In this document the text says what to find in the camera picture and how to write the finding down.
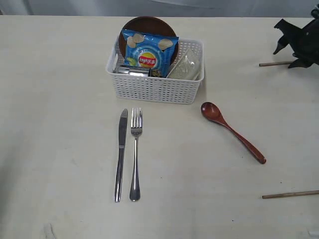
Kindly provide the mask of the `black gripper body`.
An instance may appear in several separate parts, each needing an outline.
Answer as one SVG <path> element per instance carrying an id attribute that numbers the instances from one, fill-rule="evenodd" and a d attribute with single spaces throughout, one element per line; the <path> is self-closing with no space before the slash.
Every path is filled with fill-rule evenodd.
<path id="1" fill-rule="evenodd" d="M 279 29 L 286 37 L 293 55 L 297 59 L 310 62 L 319 61 L 319 20 L 313 19 L 303 28 L 299 28 L 284 19 L 281 19 L 274 28 Z"/>

